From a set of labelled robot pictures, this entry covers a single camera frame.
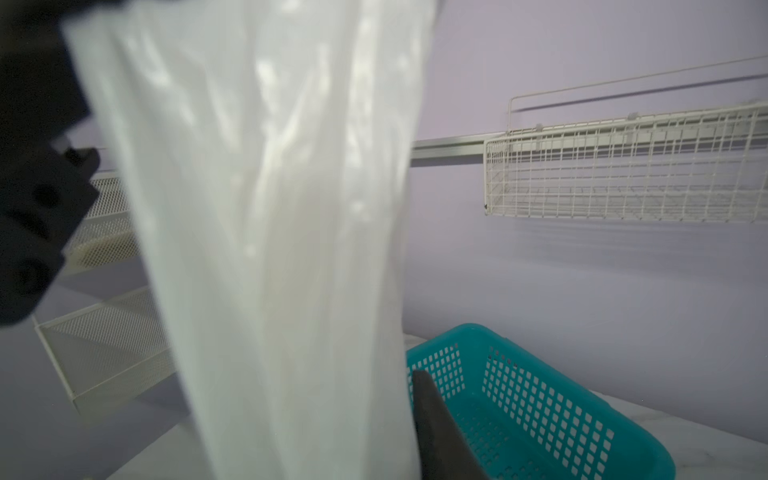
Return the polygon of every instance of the metal mesh shelf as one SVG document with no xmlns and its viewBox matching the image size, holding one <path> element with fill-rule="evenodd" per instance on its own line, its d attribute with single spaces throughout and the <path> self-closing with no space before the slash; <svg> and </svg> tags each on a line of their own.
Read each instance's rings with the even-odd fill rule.
<svg viewBox="0 0 768 480">
<path fill-rule="evenodd" d="M 65 248 L 64 275 L 140 254 L 128 202 L 117 173 L 97 174 L 91 184 L 99 191 L 99 196 Z"/>
<path fill-rule="evenodd" d="M 768 220 L 768 104 L 513 132 L 487 140 L 487 214 Z"/>
<path fill-rule="evenodd" d="M 87 422 L 176 370 L 148 287 L 43 323 L 38 333 Z"/>
</svg>

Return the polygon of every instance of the marble countertop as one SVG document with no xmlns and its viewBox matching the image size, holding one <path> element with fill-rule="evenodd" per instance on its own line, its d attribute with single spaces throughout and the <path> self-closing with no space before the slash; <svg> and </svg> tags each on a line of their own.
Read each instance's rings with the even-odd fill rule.
<svg viewBox="0 0 768 480">
<path fill-rule="evenodd" d="M 424 340 L 406 335 L 406 348 Z M 768 480 L 768 445 L 688 422 L 596 392 L 655 436 L 677 467 L 678 480 Z M 123 465 L 108 480 L 215 480 L 193 419 L 187 418 Z"/>
</svg>

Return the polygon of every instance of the wire basket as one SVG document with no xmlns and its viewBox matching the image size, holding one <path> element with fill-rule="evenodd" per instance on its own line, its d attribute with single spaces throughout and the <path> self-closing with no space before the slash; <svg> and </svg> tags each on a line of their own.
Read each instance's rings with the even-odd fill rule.
<svg viewBox="0 0 768 480">
<path fill-rule="evenodd" d="M 72 275 L 140 254 L 121 180 L 116 172 L 97 174 L 99 196 L 65 247 L 63 275 Z"/>
<path fill-rule="evenodd" d="M 485 212 L 768 220 L 768 103 L 513 132 L 485 142 Z"/>
<path fill-rule="evenodd" d="M 37 330 L 87 422 L 176 371 L 149 287 L 53 319 Z"/>
<path fill-rule="evenodd" d="M 410 349 L 406 362 L 411 392 L 413 371 L 432 376 L 489 478 L 675 476 L 672 458 L 650 433 L 483 326 L 457 326 Z"/>
</svg>

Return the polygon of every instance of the black object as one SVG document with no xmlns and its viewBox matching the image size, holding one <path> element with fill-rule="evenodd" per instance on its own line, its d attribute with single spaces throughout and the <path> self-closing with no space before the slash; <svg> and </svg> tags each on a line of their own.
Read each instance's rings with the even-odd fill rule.
<svg viewBox="0 0 768 480">
<path fill-rule="evenodd" d="M 98 196 L 88 181 L 98 165 L 94 149 L 44 146 L 0 173 L 0 325 L 24 319 L 61 269 L 61 249 Z"/>
<path fill-rule="evenodd" d="M 442 401 L 432 377 L 413 372 L 413 419 L 422 480 L 488 480 Z"/>
<path fill-rule="evenodd" d="M 58 21 L 94 3 L 0 3 L 0 326 L 35 308 L 98 196 L 96 150 L 48 146 L 88 116 Z"/>
</svg>

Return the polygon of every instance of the wall-mounted wire rack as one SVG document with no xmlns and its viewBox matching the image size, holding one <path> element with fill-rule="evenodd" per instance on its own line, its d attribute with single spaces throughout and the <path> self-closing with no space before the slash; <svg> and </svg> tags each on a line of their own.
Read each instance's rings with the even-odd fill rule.
<svg viewBox="0 0 768 480">
<path fill-rule="evenodd" d="M 540 127 L 484 150 L 487 214 L 768 220 L 768 103 Z"/>
<path fill-rule="evenodd" d="M 118 173 L 95 174 L 91 184 L 99 196 L 65 247 L 67 260 L 62 275 L 84 272 L 140 254 Z"/>
<path fill-rule="evenodd" d="M 176 371 L 149 287 L 36 328 L 69 399 L 89 423 Z"/>
</svg>

